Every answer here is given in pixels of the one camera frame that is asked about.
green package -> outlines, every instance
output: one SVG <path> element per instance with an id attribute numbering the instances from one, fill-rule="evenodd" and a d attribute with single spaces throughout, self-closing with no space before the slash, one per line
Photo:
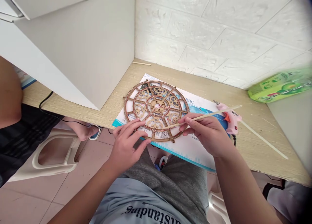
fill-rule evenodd
<path id="1" fill-rule="evenodd" d="M 248 89 L 251 99 L 270 103 L 312 89 L 311 67 L 281 71 Z"/>

wooden stick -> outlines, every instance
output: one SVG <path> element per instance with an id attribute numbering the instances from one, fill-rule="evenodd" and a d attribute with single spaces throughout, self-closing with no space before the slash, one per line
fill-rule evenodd
<path id="1" fill-rule="evenodd" d="M 236 106 L 233 106 L 233 107 L 225 109 L 225 110 L 219 110 L 219 111 L 216 111 L 216 112 L 213 112 L 213 113 L 209 113 L 209 114 L 206 114 L 206 115 L 203 115 L 203 116 L 199 116 L 197 118 L 193 118 L 193 120 L 196 121 L 196 120 L 202 119 L 204 117 L 209 117 L 209 116 L 212 116 L 212 115 L 215 115 L 215 114 L 218 114 L 218 113 L 231 112 L 231 110 L 237 109 L 239 107 L 242 107 L 242 105 L 236 105 Z M 183 124 L 184 123 L 177 123 L 177 124 L 174 124 L 174 125 L 166 126 L 162 130 L 165 130 L 165 129 L 168 129 L 168 128 L 172 128 L 172 127 L 175 127 L 175 126 L 179 126 L 179 125 L 183 125 Z"/>
<path id="2" fill-rule="evenodd" d="M 256 136 L 258 136 L 263 142 L 265 142 L 268 146 L 270 146 L 275 152 L 277 152 L 279 155 L 284 157 L 288 160 L 288 157 L 283 154 L 280 150 L 275 148 L 270 142 L 268 142 L 265 138 L 263 138 L 261 135 L 259 135 L 257 132 L 255 132 L 250 126 L 248 126 L 243 120 L 240 121 L 245 127 L 247 127 L 248 130 L 250 130 L 252 133 L 254 133 Z"/>
<path id="3" fill-rule="evenodd" d="M 140 63 L 140 62 L 135 62 L 135 61 L 133 61 L 132 63 L 134 63 L 134 64 L 140 64 L 140 65 L 152 65 L 152 64 L 148 64 L 148 63 Z"/>

wooden desk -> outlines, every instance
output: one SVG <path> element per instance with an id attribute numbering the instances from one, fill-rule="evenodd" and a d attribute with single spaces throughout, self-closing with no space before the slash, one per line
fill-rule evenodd
<path id="1" fill-rule="evenodd" d="M 57 94 L 53 94 L 45 102 L 43 109 L 103 127 L 114 128 L 111 124 L 123 107 L 123 96 L 126 96 L 128 91 L 139 83 L 145 73 L 211 101 L 214 99 L 228 106 L 243 105 L 237 110 L 243 120 L 289 158 L 284 159 L 245 126 L 238 124 L 237 149 L 249 168 L 304 185 L 311 184 L 311 178 L 266 104 L 251 100 L 245 90 L 164 66 L 131 64 L 101 111 L 74 104 Z M 101 84 L 99 83 L 98 86 L 100 95 Z M 48 88 L 35 82 L 24 90 L 23 103 L 38 107 L 49 93 Z"/>

wooden gear model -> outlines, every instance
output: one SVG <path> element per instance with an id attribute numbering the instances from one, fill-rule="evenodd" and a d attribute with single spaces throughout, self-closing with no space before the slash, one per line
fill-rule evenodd
<path id="1" fill-rule="evenodd" d="M 189 113 L 187 101 L 176 87 L 146 80 L 133 87 L 124 98 L 126 120 L 129 122 L 139 118 L 146 121 L 144 126 L 139 127 L 139 130 L 148 133 L 145 138 L 158 142 L 175 142 L 183 133 L 177 127 L 163 129 L 176 124 L 182 116 Z"/>

power cord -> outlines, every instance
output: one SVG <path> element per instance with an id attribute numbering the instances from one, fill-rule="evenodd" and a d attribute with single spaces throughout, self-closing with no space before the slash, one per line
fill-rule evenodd
<path id="1" fill-rule="evenodd" d="M 236 147 L 236 135 L 232 135 L 233 140 L 234 140 L 234 146 Z"/>
<path id="2" fill-rule="evenodd" d="M 272 179 L 270 178 L 267 174 L 265 174 L 269 179 L 274 180 L 274 181 L 280 181 L 279 179 Z"/>
<path id="3" fill-rule="evenodd" d="M 61 118 L 59 118 L 59 117 L 57 117 L 57 116 L 54 116 L 54 115 L 52 115 L 52 114 L 49 114 L 49 113 L 48 113 L 47 111 L 45 111 L 45 110 L 43 110 L 43 109 L 41 108 L 42 104 L 43 104 L 47 99 L 49 99 L 49 98 L 52 96 L 52 94 L 53 94 L 53 91 L 51 91 L 51 93 L 50 93 L 43 101 L 40 102 L 40 104 L 39 104 L 39 109 L 40 109 L 41 112 L 43 112 L 43 113 L 45 113 L 45 114 L 47 114 L 47 115 L 50 115 L 50 116 L 52 116 L 52 117 L 55 117 L 55 118 L 57 118 L 57 119 L 59 119 L 59 120 L 61 120 L 61 121 L 63 121 L 63 122 L 75 122 L 75 123 L 79 123 L 80 125 L 89 127 L 88 125 L 82 124 L 82 123 L 77 122 L 77 121 L 66 121 L 66 120 L 63 120 L 63 119 L 61 119 Z M 97 127 L 97 128 L 99 128 L 99 129 L 100 129 L 100 128 L 108 129 L 108 128 L 102 127 L 102 126 L 94 126 L 94 127 Z"/>

